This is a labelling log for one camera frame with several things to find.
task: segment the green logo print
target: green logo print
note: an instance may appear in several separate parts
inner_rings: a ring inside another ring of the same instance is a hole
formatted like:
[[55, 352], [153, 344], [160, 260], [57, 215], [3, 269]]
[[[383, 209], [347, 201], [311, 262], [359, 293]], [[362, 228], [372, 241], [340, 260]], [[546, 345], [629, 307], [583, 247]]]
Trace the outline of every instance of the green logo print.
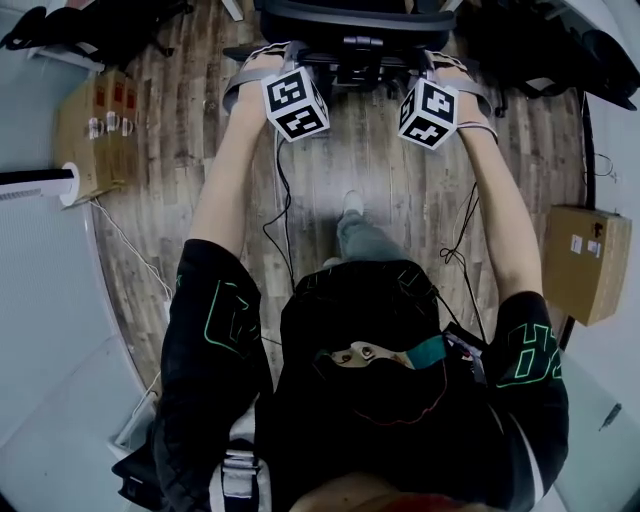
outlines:
[[[540, 382], [547, 377], [552, 367], [552, 377], [554, 379], [562, 378], [560, 353], [556, 337], [548, 326], [524, 323], [516, 327], [507, 336], [507, 346], [511, 347], [514, 344], [522, 345], [515, 373], [509, 379], [510, 382], [496, 384], [496, 387], [505, 388], [518, 384]], [[553, 350], [553, 353], [549, 356], [549, 351], [551, 350]]]
[[244, 311], [249, 309], [249, 303], [242, 299], [239, 295], [235, 297], [241, 304], [240, 310], [233, 309], [231, 313], [231, 318], [228, 318], [228, 313], [223, 311], [219, 315], [215, 315], [217, 313], [216, 302], [218, 300], [218, 295], [220, 293], [229, 293], [227, 288], [237, 288], [238, 286], [235, 283], [222, 283], [222, 281], [218, 281], [216, 285], [216, 291], [213, 295], [213, 300], [211, 301], [211, 309], [209, 310], [209, 316], [207, 317], [207, 323], [204, 326], [204, 339], [207, 340], [212, 345], [218, 345], [220, 347], [226, 348], [230, 350], [234, 354], [237, 354], [242, 359], [246, 359], [249, 357], [249, 354], [240, 348], [240, 334], [242, 332], [242, 322], [236, 322], [236, 313], [242, 315]]

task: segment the black and white marker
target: black and white marker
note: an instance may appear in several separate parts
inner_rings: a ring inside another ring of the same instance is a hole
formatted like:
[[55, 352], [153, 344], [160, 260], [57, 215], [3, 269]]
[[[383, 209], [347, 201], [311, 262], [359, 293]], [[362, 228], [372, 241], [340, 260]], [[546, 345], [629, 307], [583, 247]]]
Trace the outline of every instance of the black and white marker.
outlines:
[[400, 107], [398, 135], [436, 149], [456, 131], [457, 117], [458, 91], [419, 78]]
[[269, 121], [289, 142], [329, 128], [327, 105], [306, 69], [264, 78], [262, 91]]

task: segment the wrist strap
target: wrist strap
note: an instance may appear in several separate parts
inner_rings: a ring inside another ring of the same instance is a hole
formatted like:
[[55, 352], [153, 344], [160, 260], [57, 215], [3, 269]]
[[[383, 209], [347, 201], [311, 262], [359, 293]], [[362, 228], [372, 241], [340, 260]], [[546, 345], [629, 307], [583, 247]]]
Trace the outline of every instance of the wrist strap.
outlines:
[[493, 128], [491, 128], [491, 126], [478, 123], [476, 121], [467, 121], [466, 123], [461, 123], [458, 125], [458, 130], [462, 128], [481, 128], [482, 130], [487, 130], [489, 133], [491, 133], [491, 135], [493, 135], [493, 138], [495, 139], [496, 144], [498, 143], [498, 134]]
[[[482, 114], [484, 114], [486, 117], [489, 117], [491, 116], [491, 114], [493, 114], [493, 106], [491, 105], [489, 98], [485, 94], [484, 88], [471, 79], [467, 66], [465, 66], [459, 59], [451, 57], [450, 55], [445, 55], [441, 52], [430, 52], [427, 50], [425, 50], [425, 52], [431, 65], [431, 69], [427, 71], [427, 80], [431, 80], [432, 82], [435, 82], [442, 87], [449, 86], [457, 89], [460, 92], [473, 94], [478, 100], [478, 107], [480, 108], [480, 112], [482, 112]], [[460, 71], [467, 75], [467, 78], [437, 77], [437, 69], [450, 67], [458, 68]]]

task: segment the backpack strap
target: backpack strap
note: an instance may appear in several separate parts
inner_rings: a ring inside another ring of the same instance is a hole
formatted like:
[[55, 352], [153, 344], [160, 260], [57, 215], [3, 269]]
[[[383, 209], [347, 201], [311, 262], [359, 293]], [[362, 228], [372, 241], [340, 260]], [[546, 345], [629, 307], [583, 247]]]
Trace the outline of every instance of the backpack strap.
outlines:
[[229, 446], [209, 483], [209, 503], [215, 512], [271, 512], [271, 477], [254, 451], [256, 397], [229, 431]]

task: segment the white cable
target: white cable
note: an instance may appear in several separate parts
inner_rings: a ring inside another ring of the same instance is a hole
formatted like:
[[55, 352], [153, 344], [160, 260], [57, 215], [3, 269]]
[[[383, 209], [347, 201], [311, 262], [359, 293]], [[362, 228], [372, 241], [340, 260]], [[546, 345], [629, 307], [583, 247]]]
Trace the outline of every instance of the white cable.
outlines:
[[162, 288], [164, 289], [164, 293], [166, 295], [167, 301], [171, 302], [173, 300], [173, 290], [171, 290], [171, 288], [162, 280], [162, 278], [160, 277], [160, 271], [158, 270], [158, 268], [153, 266], [153, 265], [151, 265], [151, 264], [149, 264], [149, 263], [147, 263], [147, 261], [142, 257], [142, 254], [140, 254], [140, 252], [133, 246], [133, 244], [127, 238], [127, 235], [125, 235], [124, 232], [120, 229], [120, 226], [118, 226], [115, 223], [115, 221], [111, 218], [111, 215], [109, 214], [107, 209], [100, 204], [98, 199], [94, 199], [93, 201], [89, 201], [89, 203], [91, 204], [91, 206], [93, 206], [95, 208], [98, 208], [104, 214], [104, 216], [107, 218], [107, 220], [111, 223], [111, 225], [118, 232], [118, 235], [120, 236], [120, 240], [122, 240], [124, 245], [126, 245], [127, 248], [133, 254], [135, 254], [138, 257], [138, 259], [144, 264], [144, 266], [147, 267], [149, 272], [151, 272], [151, 275], [153, 275], [153, 277], [155, 277], [156, 280], [162, 285]]
[[156, 382], [158, 382], [158, 377], [160, 377], [160, 372], [158, 372], [155, 376], [155, 378], [153, 379], [153, 382], [151, 383], [151, 385], [146, 389], [146, 391], [144, 392], [144, 395], [142, 395], [142, 398], [140, 399], [140, 401], [138, 402], [138, 405], [136, 405], [136, 408], [133, 410], [133, 412], [131, 413], [131, 417], [133, 418], [136, 413], [138, 412], [138, 409], [140, 409], [140, 406], [144, 403], [145, 398], [147, 398], [147, 396], [149, 395], [149, 393], [153, 393], [154, 395], [156, 395], [156, 397], [158, 396], [158, 394], [155, 391], [151, 391], [151, 388], [153, 386], [156, 385]]

